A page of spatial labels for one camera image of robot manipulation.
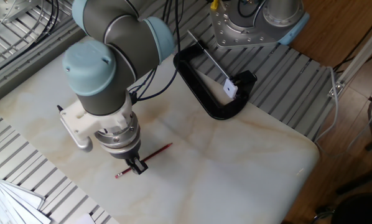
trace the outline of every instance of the white tag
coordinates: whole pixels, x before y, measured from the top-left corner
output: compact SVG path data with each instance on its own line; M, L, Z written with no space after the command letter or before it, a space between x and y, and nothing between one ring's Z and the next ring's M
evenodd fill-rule
M226 93L230 98L233 99L233 98L236 96L236 93L237 93L238 87L235 86L235 84L233 84L233 82L230 81L230 79L226 79L225 85L223 85L223 90L225 91L225 93Z

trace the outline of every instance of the metal grating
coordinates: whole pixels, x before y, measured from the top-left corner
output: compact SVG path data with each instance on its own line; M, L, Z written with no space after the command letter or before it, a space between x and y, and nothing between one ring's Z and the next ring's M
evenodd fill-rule
M62 21L71 19L72 2L72 0L59 0L60 12L56 28L60 27ZM30 47L40 36L50 18L51 9L50 1L41 0L38 6L14 21L0 25L0 68Z
M45 196L41 211L51 224L74 224L84 213L96 224L118 224L1 117L0 179Z

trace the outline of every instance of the black cable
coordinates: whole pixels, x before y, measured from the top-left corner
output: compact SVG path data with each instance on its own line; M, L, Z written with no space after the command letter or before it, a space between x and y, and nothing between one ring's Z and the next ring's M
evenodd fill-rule
M184 9L185 9L185 0L182 0L182 12L180 13L179 23L180 23L180 21L182 21L182 18L184 16ZM174 35L175 32L176 32L176 27L175 27L174 31L172 32L172 35Z
M157 70L155 69L154 72L153 72L153 75L151 76L151 79L150 79L149 83L148 83L147 86L146 86L146 88L143 90L143 92L141 93L141 95L137 98L138 100L140 100L140 99L142 98L143 94L144 94L144 93L146 92L146 90L149 88L151 82L152 82L153 79L154 79L154 76L156 75L156 71L157 71Z
M179 0L175 0L175 22L176 22L176 24L175 24L176 28L175 29L176 29L176 34L177 34L178 54L179 54L180 53L180 34L179 34L178 5L179 5ZM179 65L179 63L180 63L180 57L178 57L177 65ZM175 77L176 77L177 73L178 73L178 68L175 69L174 75L172 76L171 80L161 91L159 91L158 93L155 93L151 96L147 96L145 98L140 98L138 101L148 100L148 99L151 99L153 97L159 96L161 93L165 92L168 89L168 87L171 86L172 82L175 80Z
M347 62L352 61L353 59L355 59L355 56L353 56L352 58L349 58L348 60L344 61L344 62L342 63L342 65L343 65L344 63L347 63ZM369 61L371 61L371 60L372 60L372 56L369 57L365 63L367 63L367 62L369 62Z
M140 85L138 85L138 86L134 86L134 87L132 87L130 90L129 90L129 92L131 92L133 89L135 89L136 88L136 90L135 91L133 91L133 93L135 93L135 92L137 92L137 91L139 91L146 83L147 83L147 81L150 79L150 77L152 76L152 74L154 73L154 71L155 70L157 70L157 67L156 68L154 68L154 69L152 69L151 71L150 71L150 73L147 75L147 77L146 77L146 79L142 82L142 84L140 84Z
M39 42L40 40L42 40L43 38L45 38L49 31L48 31L48 28L49 28L49 25L50 23L52 22L52 18L53 18L53 13L55 12L55 4L53 3L53 0L51 0L51 5L52 5L52 10L50 11L50 17L49 17L49 20L46 24L46 26L44 27L43 31L41 32L41 34L39 35L39 37L37 38L37 40L35 42Z
M368 36L368 34L370 34L370 32L372 31L372 25L371 27L368 29L368 31L365 33L365 35L360 39L360 41L355 45L355 47L349 52L349 54L342 60L341 63L339 63L338 65L336 65L334 67L334 71L337 71L341 65L343 65L344 63L347 63L349 62L350 60L353 60L352 58L349 58L353 53L354 51L360 46L360 44L366 39L366 37Z
M162 17L161 17L162 21L164 21L164 19L165 19L165 14L167 13L168 3L169 3L169 0L166 0L165 4L164 4L164 11L162 11Z
M182 21L182 18L184 17L184 9L185 9L185 0L182 0L182 10L180 13L179 23Z
M253 16L255 14L255 12L258 10L258 7L259 5L261 4L261 1L259 1L257 3L257 5L255 6L255 9L252 11L252 13L248 14L248 15L244 15L243 13L241 13L241 10L240 10L240 4L242 3L243 0L238 0L238 3L237 3L237 11L238 11L238 14L243 17L243 18L249 18L251 16Z
M172 0L169 0L169 6L168 6L168 13L167 13L167 17L165 18L165 23L168 25L168 21L169 21L169 14L171 14L171 7L172 7Z
M54 30L55 29L55 26L57 24L57 18L59 17L59 11L60 11L60 8L59 8L59 0L56 0L56 5L57 5L57 8L56 8L56 15L55 15L55 21L53 22L53 25L51 26L49 32L51 33L51 30Z

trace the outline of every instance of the metal rod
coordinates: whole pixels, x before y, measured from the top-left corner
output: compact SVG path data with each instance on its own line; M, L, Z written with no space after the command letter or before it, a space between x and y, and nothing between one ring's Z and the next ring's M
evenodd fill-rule
M195 37L193 35L193 33L190 30L187 30L187 32L188 32L189 35L191 35L193 37L193 39L196 42L200 41L197 37ZM213 56L209 53L209 51L207 49L204 49L204 53L205 53L206 56L208 56L213 61L213 63L219 68L219 70L221 70L222 74L224 74L226 77L228 77L230 79L230 76L225 71L225 69L223 69L222 66L213 58Z

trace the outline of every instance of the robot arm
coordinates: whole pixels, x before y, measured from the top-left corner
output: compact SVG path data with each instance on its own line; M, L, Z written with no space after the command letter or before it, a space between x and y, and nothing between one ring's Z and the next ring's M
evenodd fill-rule
M125 159L137 174L140 127L127 88L166 59L175 47L158 18L138 20L148 0L75 0L75 22L95 40L77 43L64 55L63 69L78 100L60 112L77 146L92 149L95 135L103 149Z

